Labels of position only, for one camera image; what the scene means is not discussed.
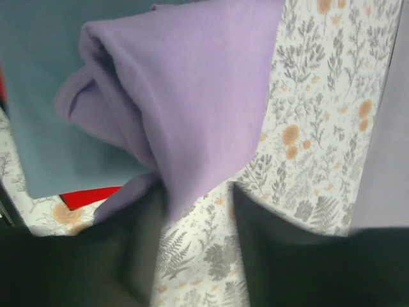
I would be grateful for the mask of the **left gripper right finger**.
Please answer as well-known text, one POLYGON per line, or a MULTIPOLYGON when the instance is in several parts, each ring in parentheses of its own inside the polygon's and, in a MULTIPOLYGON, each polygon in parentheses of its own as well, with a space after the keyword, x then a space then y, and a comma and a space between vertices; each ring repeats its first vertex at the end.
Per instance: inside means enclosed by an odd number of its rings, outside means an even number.
POLYGON ((310 232, 233 186, 251 306, 407 306, 408 229, 310 232))

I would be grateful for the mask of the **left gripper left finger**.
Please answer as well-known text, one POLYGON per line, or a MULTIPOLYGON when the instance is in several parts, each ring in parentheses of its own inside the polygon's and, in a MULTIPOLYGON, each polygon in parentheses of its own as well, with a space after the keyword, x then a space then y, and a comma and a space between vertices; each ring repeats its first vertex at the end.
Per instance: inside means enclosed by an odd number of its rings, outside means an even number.
POLYGON ((1 228, 2 306, 148 306, 167 203, 155 185, 77 235, 1 228))

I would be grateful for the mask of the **purple t shirt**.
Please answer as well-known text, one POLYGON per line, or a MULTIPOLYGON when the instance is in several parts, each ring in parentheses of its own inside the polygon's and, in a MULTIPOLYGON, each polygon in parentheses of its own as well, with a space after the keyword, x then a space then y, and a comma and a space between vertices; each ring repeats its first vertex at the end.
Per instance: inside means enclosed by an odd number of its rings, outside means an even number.
POLYGON ((283 6, 199 1, 83 25, 85 65, 60 89, 58 113, 148 169, 97 209, 97 221, 157 180, 178 219, 253 159, 283 6))

